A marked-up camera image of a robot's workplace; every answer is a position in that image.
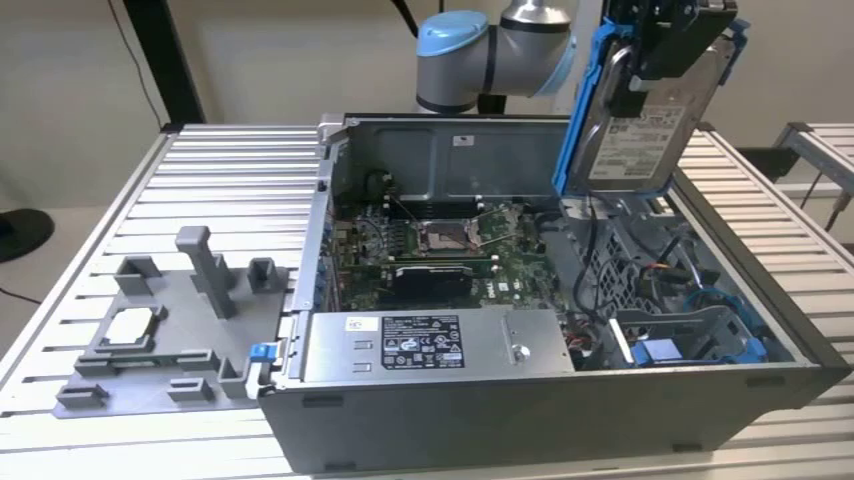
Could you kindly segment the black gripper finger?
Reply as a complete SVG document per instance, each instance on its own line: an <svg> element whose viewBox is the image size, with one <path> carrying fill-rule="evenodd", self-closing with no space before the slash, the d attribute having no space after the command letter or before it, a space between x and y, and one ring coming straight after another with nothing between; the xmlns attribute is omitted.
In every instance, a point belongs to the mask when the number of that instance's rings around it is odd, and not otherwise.
<svg viewBox="0 0 854 480"><path fill-rule="evenodd" d="M628 60L608 101L610 115L616 118L638 116L646 102L647 93L630 82L680 77L726 28L723 1L676 2L670 29L655 46L639 46L630 34Z"/></svg>

